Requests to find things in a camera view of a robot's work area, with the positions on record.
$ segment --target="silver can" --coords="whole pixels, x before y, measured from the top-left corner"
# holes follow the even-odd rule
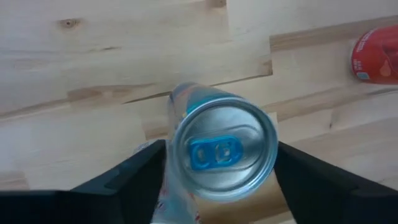
[[[199,197],[247,197],[271,173],[277,133],[268,115],[240,96],[196,83],[170,94],[168,166]]]
[[[144,143],[134,152],[145,150],[154,142]],[[165,140],[165,143],[168,147],[169,141]],[[201,224],[193,195],[181,186],[181,182],[175,178],[167,166],[151,224]]]

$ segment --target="can rim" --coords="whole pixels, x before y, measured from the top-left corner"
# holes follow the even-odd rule
[[[182,172],[181,160],[178,159],[178,154],[176,151],[180,145],[180,140],[182,134],[184,133],[186,127],[193,119],[200,113],[215,106],[235,106],[237,108],[244,108],[249,113],[251,113],[261,124],[264,130],[264,137],[267,139],[265,149],[266,155],[263,157],[263,163],[260,167],[258,167],[255,174],[252,175],[252,178],[248,182],[247,185],[243,187],[237,187],[235,189],[231,189],[228,192],[215,192],[206,189],[199,189],[197,185],[195,185],[192,181],[184,180],[185,174]],[[185,119],[182,120],[177,130],[174,133],[174,137],[171,140],[170,147],[170,166],[171,170],[176,176],[177,179],[182,180],[182,185],[191,193],[208,200],[214,200],[217,202],[233,202],[240,200],[248,195],[252,194],[255,190],[257,190],[264,180],[271,174],[272,169],[274,167],[276,157],[277,157],[277,148],[278,148],[278,138],[277,132],[272,122],[271,118],[263,112],[263,110],[259,109],[257,106],[248,102],[247,100],[240,97],[224,97],[211,100],[206,102],[199,107],[195,108],[191,113],[189,113]]]

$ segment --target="red can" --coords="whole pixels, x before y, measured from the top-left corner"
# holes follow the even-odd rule
[[[364,34],[353,49],[351,67],[364,82],[398,84],[398,26]]]

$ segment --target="wood grain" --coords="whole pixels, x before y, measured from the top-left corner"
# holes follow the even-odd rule
[[[398,94],[381,95],[278,122],[279,138],[291,143],[376,121],[396,118]]]
[[[262,107],[267,112],[277,112],[278,121],[284,121],[295,116],[301,116],[314,111],[327,110],[359,100],[370,99],[375,96],[395,94],[395,85],[370,85],[359,83],[311,95],[272,103]]]
[[[398,16],[389,16],[358,22],[349,22],[312,30],[301,30],[288,34],[278,34],[269,37],[271,52],[305,47],[315,44],[358,39],[369,30],[398,24]]]
[[[396,15],[395,0],[229,0],[233,37],[262,32],[265,37]]]
[[[145,142],[135,108],[69,108],[0,124],[2,158],[30,189],[71,189],[131,156]]]
[[[93,8],[91,0],[4,1],[0,113],[107,86],[129,86],[129,101],[180,82],[271,75],[268,42],[231,40],[225,3],[119,0]]]
[[[272,74],[272,64],[271,61],[268,61],[263,64],[266,69]],[[248,77],[242,78],[238,80],[215,83],[210,86],[218,87],[232,83],[238,83],[241,81],[247,81],[251,79],[256,79],[259,77],[263,77],[263,75],[259,75],[256,77]],[[160,98],[161,96],[168,96],[170,91],[157,93],[154,95],[148,95],[142,98],[138,98],[140,92],[143,88],[154,88],[155,86],[152,84],[148,85],[107,85],[107,86],[93,86],[91,88],[84,88],[74,91],[69,91],[67,93],[67,98],[62,100],[49,101],[46,103],[40,103],[34,106],[28,106],[25,108],[21,108],[15,111],[9,111],[5,113],[0,113],[0,119],[13,119],[20,118],[23,116],[30,116],[37,113],[42,113],[47,110],[56,110],[61,107],[74,107],[79,110],[82,108],[100,108],[109,105],[121,105],[125,103],[134,103],[137,101],[150,100],[155,98]]]

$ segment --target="pull tab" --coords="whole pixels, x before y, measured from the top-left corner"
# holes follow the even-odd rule
[[[236,164],[243,156],[242,144],[234,136],[194,139],[190,142],[188,150],[193,170],[229,167]]]

